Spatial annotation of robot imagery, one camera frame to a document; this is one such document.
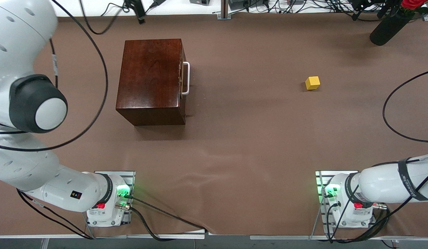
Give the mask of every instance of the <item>red component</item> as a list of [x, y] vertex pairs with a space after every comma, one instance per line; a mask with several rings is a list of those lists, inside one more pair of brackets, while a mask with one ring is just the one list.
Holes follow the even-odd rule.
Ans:
[[363, 208], [363, 204], [356, 202], [354, 203], [354, 208]]

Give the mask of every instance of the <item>yellow cube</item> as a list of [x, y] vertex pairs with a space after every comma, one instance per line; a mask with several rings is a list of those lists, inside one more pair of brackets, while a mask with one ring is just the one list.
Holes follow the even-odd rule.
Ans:
[[320, 86], [320, 80], [318, 76], [311, 76], [307, 78], [305, 84], [307, 90], [316, 90]]

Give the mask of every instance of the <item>brown table surface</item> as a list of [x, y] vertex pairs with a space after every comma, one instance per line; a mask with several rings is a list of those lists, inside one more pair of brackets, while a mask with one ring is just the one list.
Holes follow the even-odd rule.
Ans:
[[[107, 23], [91, 21], [97, 30]], [[428, 70], [428, 22], [407, 25], [382, 47], [368, 38], [377, 24], [343, 14], [148, 16], [141, 26], [121, 18], [95, 36], [110, 79], [102, 115], [55, 153], [75, 170], [135, 170], [137, 197], [211, 233], [309, 235], [318, 210], [316, 170], [362, 170], [428, 153], [428, 144], [397, 136], [381, 116], [396, 86]], [[115, 110], [124, 41], [158, 38], [182, 38], [192, 65], [187, 124], [134, 127]], [[76, 24], [60, 22], [53, 41], [69, 112], [59, 129], [38, 135], [47, 145], [78, 134], [104, 90], [99, 57]], [[48, 47], [35, 71], [53, 75]], [[322, 85], [308, 92], [304, 81], [315, 75]], [[399, 131], [428, 139], [428, 75], [397, 92], [387, 115]], [[155, 233], [195, 230], [137, 207]], [[84, 226], [81, 214], [55, 210]], [[0, 182], [0, 235], [66, 233]], [[144, 233], [137, 217], [95, 231]], [[409, 204], [385, 233], [428, 237], [428, 203]]]

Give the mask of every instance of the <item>wooden drawer cabinet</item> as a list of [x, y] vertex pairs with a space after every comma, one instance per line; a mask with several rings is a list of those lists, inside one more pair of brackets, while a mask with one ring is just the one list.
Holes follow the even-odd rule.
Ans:
[[116, 110], [134, 126], [184, 125], [188, 70], [181, 39], [125, 41]]

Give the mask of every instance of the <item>drawer handle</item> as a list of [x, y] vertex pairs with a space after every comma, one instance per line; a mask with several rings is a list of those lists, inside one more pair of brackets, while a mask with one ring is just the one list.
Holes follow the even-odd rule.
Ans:
[[190, 78], [190, 72], [191, 72], [191, 66], [189, 64], [189, 62], [183, 62], [185, 65], [188, 66], [188, 89], [186, 90], [186, 92], [183, 92], [182, 95], [188, 95], [189, 94], [189, 78]]

